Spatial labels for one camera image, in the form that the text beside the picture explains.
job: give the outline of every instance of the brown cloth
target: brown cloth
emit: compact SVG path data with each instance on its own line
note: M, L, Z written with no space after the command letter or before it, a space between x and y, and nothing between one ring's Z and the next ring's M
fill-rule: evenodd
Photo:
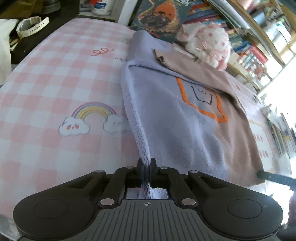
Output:
M192 59L175 50L155 50L155 56L166 68L205 87L222 91L219 97L225 118L217 121L215 133L224 146L228 181L243 186L264 182L256 175L259 170L263 170L263 165L249 121L226 74L201 59Z

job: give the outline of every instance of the cloud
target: cloud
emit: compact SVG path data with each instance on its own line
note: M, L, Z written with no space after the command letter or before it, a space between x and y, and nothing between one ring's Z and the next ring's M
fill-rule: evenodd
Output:
M103 124L103 129L108 133L122 133L131 128L125 117L121 115L110 115Z
M89 130L89 124L84 123L82 119L76 119L72 116L67 117L59 126L59 133L64 137L88 134Z

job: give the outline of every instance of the wristwatch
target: wristwatch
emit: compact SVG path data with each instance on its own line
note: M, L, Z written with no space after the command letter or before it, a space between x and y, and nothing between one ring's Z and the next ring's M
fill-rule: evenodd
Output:
M31 17L23 19L17 25L17 34L20 38L28 37L43 29L49 23L46 17L41 21L41 17Z

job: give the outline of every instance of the crosshair marking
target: crosshair marking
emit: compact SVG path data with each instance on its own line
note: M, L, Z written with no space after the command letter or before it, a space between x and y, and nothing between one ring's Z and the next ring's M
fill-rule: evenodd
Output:
M143 205L145 205L146 207L150 207L152 205L152 203L146 202L146 203L143 203Z

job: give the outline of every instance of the white stuffed animal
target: white stuffed animal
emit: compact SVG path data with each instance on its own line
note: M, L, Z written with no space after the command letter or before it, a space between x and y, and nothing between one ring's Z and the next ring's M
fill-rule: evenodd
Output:
M224 70L230 57L231 43L228 34L215 23L183 25L177 39L187 42L185 49L209 65Z

